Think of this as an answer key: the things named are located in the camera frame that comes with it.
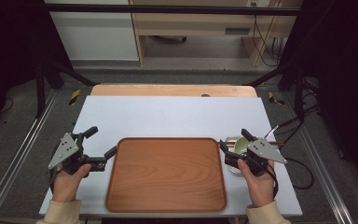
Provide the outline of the aluminium floor rail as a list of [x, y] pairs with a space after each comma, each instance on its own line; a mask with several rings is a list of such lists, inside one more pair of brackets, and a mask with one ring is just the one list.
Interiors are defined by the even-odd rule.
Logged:
[[350, 212], [334, 182], [332, 174], [319, 153], [317, 143], [312, 139], [310, 128], [320, 126], [319, 107], [307, 103], [304, 121], [296, 119], [296, 128], [285, 139], [282, 152], [293, 161], [289, 162], [289, 175], [302, 187], [295, 187], [304, 216], [310, 223], [353, 224]]
[[23, 138], [13, 160], [7, 167], [5, 174], [0, 180], [0, 207], [5, 200], [9, 190], [11, 189], [23, 163], [25, 162], [38, 134], [40, 133], [51, 108], [53, 107], [59, 92], [51, 90], [48, 94], [47, 100], [43, 103], [45, 108], [34, 119], [31, 128]]

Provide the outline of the black curtain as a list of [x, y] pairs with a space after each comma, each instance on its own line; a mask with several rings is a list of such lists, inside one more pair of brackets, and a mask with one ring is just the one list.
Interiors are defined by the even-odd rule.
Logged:
[[358, 0], [303, 0], [282, 60], [319, 81], [337, 143], [358, 168]]
[[9, 89], [35, 79], [38, 51], [72, 66], [45, 0], [0, 0], [0, 111]]

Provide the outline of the light wooden desk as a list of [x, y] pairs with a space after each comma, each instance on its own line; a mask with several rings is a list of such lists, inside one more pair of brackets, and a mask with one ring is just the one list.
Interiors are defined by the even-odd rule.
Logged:
[[[301, 8], [304, 0], [270, 0], [269, 6]], [[129, 0], [132, 5], [246, 7], [246, 0]], [[248, 27], [248, 35], [239, 36], [251, 64], [258, 66], [264, 59], [272, 38], [286, 38], [296, 21], [294, 16], [211, 15], [211, 14], [147, 14], [132, 15], [135, 33], [139, 36], [213, 35], [223, 36], [225, 29]]]

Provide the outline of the brown wooden tray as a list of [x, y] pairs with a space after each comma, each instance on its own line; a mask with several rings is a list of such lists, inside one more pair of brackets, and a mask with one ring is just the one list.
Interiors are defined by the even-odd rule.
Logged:
[[113, 213], [220, 212], [227, 206], [212, 138], [133, 137], [117, 144], [105, 198]]

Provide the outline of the black frame bar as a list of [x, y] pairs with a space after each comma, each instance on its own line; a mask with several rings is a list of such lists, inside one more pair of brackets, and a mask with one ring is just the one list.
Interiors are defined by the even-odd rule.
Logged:
[[206, 7], [206, 6], [152, 6], [152, 5], [87, 5], [87, 4], [44, 4], [43, 8], [54, 12], [96, 13], [156, 13], [156, 14], [215, 14], [215, 15], [263, 15], [297, 16], [297, 8], [271, 7]]

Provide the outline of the white power outlet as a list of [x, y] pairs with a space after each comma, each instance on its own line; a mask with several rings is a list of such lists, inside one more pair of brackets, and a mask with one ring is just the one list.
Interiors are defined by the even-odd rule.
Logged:
[[269, 7], [270, 0], [246, 0], [247, 7]]

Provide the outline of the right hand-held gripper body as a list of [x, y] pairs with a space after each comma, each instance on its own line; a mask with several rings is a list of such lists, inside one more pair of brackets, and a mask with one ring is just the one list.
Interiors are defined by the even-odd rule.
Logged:
[[250, 142], [247, 155], [239, 159], [247, 163], [255, 176], [261, 176], [268, 170], [269, 161], [287, 163], [278, 149], [264, 138], [256, 138], [253, 142]]

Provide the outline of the light wooden table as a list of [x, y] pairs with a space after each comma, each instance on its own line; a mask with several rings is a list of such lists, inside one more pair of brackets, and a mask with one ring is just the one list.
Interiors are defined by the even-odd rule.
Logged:
[[165, 84], [100, 84], [93, 87], [90, 94], [92, 96], [257, 96], [251, 86]]

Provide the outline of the white cabinet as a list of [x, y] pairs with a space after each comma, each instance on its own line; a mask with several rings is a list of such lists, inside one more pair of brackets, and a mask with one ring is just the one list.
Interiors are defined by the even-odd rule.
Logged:
[[130, 13], [51, 12], [72, 61], [137, 61]]

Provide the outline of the black metal stand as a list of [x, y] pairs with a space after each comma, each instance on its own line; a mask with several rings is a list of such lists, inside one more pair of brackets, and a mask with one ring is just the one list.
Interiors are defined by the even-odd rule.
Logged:
[[60, 89], [64, 82], [60, 76], [60, 73], [65, 73], [69, 77], [74, 78], [80, 83], [93, 87], [98, 85], [98, 82], [89, 80], [80, 74], [78, 74], [73, 68], [58, 63], [46, 56], [43, 56], [37, 63], [35, 69], [36, 80], [36, 94], [37, 94], [37, 112], [36, 117], [39, 119], [42, 113], [46, 110], [46, 94], [45, 83], [46, 80], [52, 89]]
[[295, 112], [300, 121], [303, 121], [305, 118], [305, 112], [303, 108], [303, 86], [304, 86], [304, 70], [301, 68], [299, 63], [288, 62], [283, 65], [279, 65], [274, 70], [268, 72], [266, 75], [247, 83], [247, 86], [257, 87], [262, 83], [270, 80], [277, 75], [282, 75], [281, 80], [278, 84], [278, 89], [280, 91], [288, 91], [292, 85], [295, 85]]

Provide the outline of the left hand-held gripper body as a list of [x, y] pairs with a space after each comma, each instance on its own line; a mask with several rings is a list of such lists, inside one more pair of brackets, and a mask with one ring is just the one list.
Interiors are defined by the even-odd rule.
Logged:
[[92, 172], [103, 172], [107, 160], [103, 157], [90, 157], [84, 153], [83, 133], [66, 133], [52, 153], [48, 169], [74, 174], [82, 165], [90, 164]]

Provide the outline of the yellow black tape strip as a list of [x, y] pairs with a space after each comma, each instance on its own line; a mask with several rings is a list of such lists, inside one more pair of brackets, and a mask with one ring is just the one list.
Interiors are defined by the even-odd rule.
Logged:
[[80, 92], [81, 92], [81, 90], [75, 90], [75, 91], [73, 92], [73, 94], [72, 94], [72, 96], [71, 96], [71, 99], [70, 99], [68, 105], [74, 105], [74, 104], [75, 104], [76, 99], [77, 99], [77, 97], [78, 97], [78, 95], [79, 95]]
[[285, 105], [285, 102], [283, 100], [277, 100], [271, 91], [268, 93], [268, 100], [273, 104]]

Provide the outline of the green bowl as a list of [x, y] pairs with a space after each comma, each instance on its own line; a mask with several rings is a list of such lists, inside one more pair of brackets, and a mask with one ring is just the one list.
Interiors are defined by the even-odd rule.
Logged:
[[241, 137], [234, 144], [234, 152], [242, 155], [247, 152], [249, 145], [250, 142], [245, 137]]

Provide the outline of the metal spoon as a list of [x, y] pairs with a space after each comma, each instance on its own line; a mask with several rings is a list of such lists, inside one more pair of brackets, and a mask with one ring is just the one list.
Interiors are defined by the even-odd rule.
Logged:
[[276, 125], [275, 127], [273, 127], [265, 136], [265, 139], [268, 139], [272, 134], [274, 134], [274, 132], [280, 127], [280, 125]]

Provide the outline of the person's right hand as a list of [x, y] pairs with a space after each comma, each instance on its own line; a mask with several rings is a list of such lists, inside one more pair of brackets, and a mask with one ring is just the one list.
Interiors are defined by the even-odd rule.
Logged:
[[238, 159], [237, 164], [247, 182], [251, 206], [258, 208], [272, 203], [274, 201], [274, 179], [268, 173], [261, 176], [253, 175], [244, 160]]

